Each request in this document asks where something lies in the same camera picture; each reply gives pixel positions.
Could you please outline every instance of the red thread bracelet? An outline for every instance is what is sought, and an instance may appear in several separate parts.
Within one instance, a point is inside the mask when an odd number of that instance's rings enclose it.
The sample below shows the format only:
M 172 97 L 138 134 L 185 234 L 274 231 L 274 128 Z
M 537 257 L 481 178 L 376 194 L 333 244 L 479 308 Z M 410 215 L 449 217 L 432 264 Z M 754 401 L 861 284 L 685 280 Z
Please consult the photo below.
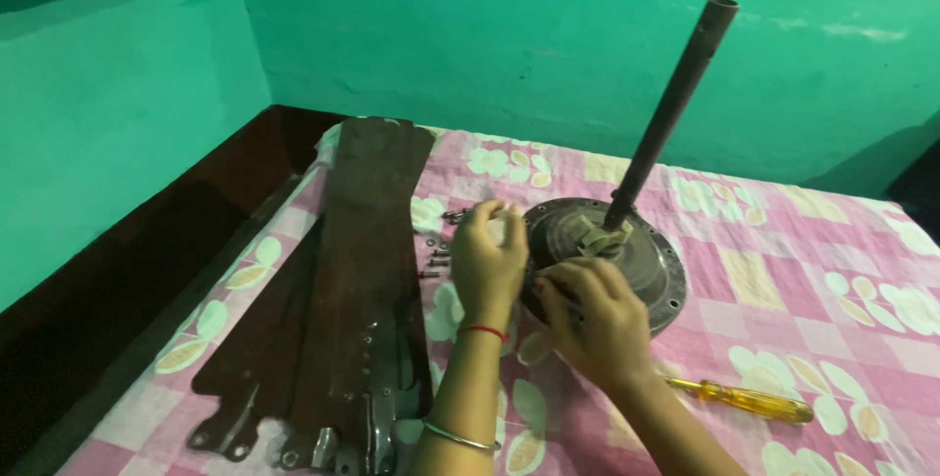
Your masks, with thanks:
M 493 333 L 494 335 L 499 337 L 499 339 L 502 340 L 503 343 L 510 341 L 510 335 L 494 327 L 483 326 L 482 324 L 475 324 L 473 326 L 464 326 L 464 327 L 461 327 L 461 330 L 458 332 L 463 333 L 464 331 L 475 331 L 475 330 L 476 331 L 489 331 L 490 333 Z

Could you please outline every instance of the wooden bed frame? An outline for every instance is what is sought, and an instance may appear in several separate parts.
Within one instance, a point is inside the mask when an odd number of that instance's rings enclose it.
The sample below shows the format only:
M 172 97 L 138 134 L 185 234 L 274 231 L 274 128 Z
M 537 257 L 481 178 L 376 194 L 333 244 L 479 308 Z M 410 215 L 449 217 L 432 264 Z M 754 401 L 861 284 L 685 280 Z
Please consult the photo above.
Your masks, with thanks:
M 264 109 L 0 313 L 0 473 L 65 463 L 346 118 Z

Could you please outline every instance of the silver bangle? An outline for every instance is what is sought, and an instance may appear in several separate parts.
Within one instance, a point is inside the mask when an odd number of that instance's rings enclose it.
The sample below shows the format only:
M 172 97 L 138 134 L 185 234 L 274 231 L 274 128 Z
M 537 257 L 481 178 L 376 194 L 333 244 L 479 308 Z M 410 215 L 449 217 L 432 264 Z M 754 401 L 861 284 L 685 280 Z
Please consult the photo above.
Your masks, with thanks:
M 501 450 L 503 447 L 499 443 L 499 441 L 494 441 L 493 445 L 484 445 L 482 443 L 477 443 L 476 441 L 464 439 L 463 437 L 460 437 L 459 435 L 450 434 L 447 431 L 441 430 L 440 428 L 437 428 L 436 426 L 430 424 L 429 422 L 424 422 L 424 426 L 425 428 L 427 428 L 429 431 L 433 432 L 434 434 L 442 435 L 446 437 L 447 439 L 450 439 L 451 441 L 457 441 L 458 443 L 463 443 L 464 445 L 468 447 L 474 447 L 476 449 L 481 449 L 484 451 L 494 451 L 494 452 Z

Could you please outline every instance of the metal pipe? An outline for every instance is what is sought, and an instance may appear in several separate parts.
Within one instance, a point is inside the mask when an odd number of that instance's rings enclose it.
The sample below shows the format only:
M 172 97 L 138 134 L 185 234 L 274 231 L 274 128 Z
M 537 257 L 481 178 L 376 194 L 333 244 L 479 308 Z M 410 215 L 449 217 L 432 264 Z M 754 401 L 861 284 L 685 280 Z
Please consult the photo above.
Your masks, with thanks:
M 617 230 L 623 224 L 636 201 L 636 196 L 650 176 L 665 141 L 676 127 L 682 110 L 689 102 L 689 97 L 692 97 L 692 92 L 699 84 L 705 68 L 718 48 L 718 43 L 737 12 L 738 3 L 735 1 L 705 2 L 705 9 L 702 10 L 692 37 L 689 37 L 689 42 L 685 45 L 682 57 L 679 58 L 669 84 L 665 86 L 663 97 L 660 97 L 659 105 L 650 119 L 650 125 L 640 139 L 633 161 L 630 162 L 630 167 L 614 195 L 614 201 L 607 210 L 607 216 L 604 218 L 606 230 Z

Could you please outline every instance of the bedsheet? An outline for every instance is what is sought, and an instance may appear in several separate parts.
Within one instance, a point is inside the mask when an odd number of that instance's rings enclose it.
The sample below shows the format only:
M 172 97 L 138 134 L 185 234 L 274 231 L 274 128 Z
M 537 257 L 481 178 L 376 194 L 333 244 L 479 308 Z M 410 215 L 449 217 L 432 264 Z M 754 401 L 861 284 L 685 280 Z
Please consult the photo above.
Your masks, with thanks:
M 449 239 L 440 218 L 493 196 L 531 207 L 607 199 L 625 159 L 501 136 L 437 136 L 412 197 L 419 266 Z M 279 474 L 283 434 L 262 422 L 245 461 L 183 446 L 214 397 L 190 380 L 320 211 L 338 126 L 276 217 L 100 422 L 63 475 Z M 680 253 L 688 301 L 653 339 L 662 373 L 801 399 L 816 420 L 767 421 L 676 392 L 750 474 L 940 474 L 940 249 L 889 202 L 657 165 L 637 202 Z M 422 280 L 431 371 L 447 367 L 463 310 L 447 276 Z M 627 422 L 551 350 L 517 306 L 503 348 L 496 474 L 658 474 Z M 420 422 L 398 422 L 405 453 Z

